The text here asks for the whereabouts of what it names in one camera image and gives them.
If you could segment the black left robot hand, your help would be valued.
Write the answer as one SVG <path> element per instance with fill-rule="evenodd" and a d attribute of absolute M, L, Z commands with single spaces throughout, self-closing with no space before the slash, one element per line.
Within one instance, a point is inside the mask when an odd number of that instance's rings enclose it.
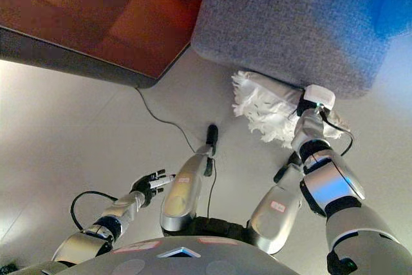
<path fill-rule="evenodd" d="M 137 194 L 139 208 L 147 207 L 156 195 L 164 192 L 166 185 L 174 182 L 175 178 L 175 174 L 167 175 L 165 170 L 161 169 L 135 181 L 131 192 Z"/>

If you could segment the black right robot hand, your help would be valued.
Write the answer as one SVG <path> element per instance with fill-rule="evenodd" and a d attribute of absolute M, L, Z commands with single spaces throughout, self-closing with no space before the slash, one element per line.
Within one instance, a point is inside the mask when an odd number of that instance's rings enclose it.
<path fill-rule="evenodd" d="M 322 106 L 326 116 L 330 114 L 335 105 L 335 93 L 327 88 L 311 84 L 307 86 L 297 105 L 297 115 L 300 117 L 307 109 Z"/>

